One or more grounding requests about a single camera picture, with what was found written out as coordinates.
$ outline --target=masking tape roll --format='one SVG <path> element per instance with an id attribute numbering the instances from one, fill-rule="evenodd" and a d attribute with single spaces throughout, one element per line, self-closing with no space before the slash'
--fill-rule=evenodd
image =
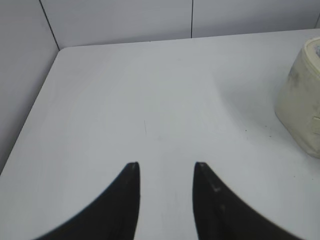
<path id="1" fill-rule="evenodd" d="M 320 37 L 308 40 L 296 57 L 275 113 L 300 147 L 320 159 Z"/>

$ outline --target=white table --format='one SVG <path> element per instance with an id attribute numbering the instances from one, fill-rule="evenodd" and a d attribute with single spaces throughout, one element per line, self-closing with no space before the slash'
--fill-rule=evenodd
<path id="1" fill-rule="evenodd" d="M 29 240 L 141 170 L 137 240 L 195 240 L 196 161 L 247 204 L 320 236 L 320 160 L 274 113 L 303 43 L 320 29 L 65 48 L 0 176 L 0 238 Z"/>

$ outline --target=black claw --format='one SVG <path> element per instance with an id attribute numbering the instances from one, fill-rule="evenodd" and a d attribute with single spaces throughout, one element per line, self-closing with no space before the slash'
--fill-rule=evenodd
<path id="1" fill-rule="evenodd" d="M 199 240 L 298 240 L 254 211 L 205 162 L 193 176 L 193 214 Z"/>
<path id="2" fill-rule="evenodd" d="M 128 163 L 76 216 L 38 240 L 133 240 L 140 207 L 140 168 Z"/>

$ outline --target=panel seam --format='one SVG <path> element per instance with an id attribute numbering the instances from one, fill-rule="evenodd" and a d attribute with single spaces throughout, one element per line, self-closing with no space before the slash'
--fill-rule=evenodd
<path id="1" fill-rule="evenodd" d="M 53 39 L 54 39 L 54 41 L 55 41 L 55 44 L 56 44 L 56 46 L 57 46 L 58 50 L 60 51 L 60 47 L 59 47 L 59 45 L 58 45 L 58 42 L 57 42 L 56 36 L 55 36 L 55 34 L 54 34 L 54 31 L 52 30 L 52 27 L 51 27 L 51 24 L 50 24 L 50 22 L 49 22 L 49 19 L 48 19 L 47 13 L 46 13 L 46 11 L 45 11 L 45 8 L 44 8 L 44 6 L 43 6 L 43 4 L 42 4 L 41 0 L 39 0 L 39 3 L 40 3 L 40 5 L 41 5 L 41 8 L 42 8 L 43 14 L 44 14 L 44 16 L 45 16 L 46 22 L 47 22 L 47 23 L 48 23 L 48 25 L 49 25 L 49 28 L 50 28 L 51 34 L 52 34 L 52 36 L 53 36 Z"/>

